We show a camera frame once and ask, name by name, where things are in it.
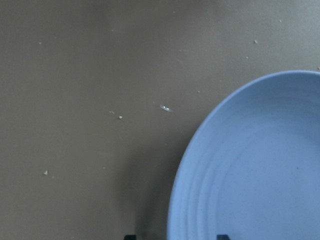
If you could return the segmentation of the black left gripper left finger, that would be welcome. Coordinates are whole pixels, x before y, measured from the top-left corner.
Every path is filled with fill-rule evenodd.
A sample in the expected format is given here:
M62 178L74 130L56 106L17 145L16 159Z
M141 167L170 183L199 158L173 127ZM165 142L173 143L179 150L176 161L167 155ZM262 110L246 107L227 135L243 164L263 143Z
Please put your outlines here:
M137 236L135 234L128 234L124 236L124 240L137 240Z

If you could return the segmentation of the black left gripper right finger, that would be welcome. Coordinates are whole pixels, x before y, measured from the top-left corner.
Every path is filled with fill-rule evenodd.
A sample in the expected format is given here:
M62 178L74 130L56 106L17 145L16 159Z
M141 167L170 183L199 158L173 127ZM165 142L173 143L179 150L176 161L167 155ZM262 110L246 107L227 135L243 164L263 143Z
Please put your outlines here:
M230 240L230 237L227 234L217 234L216 240Z

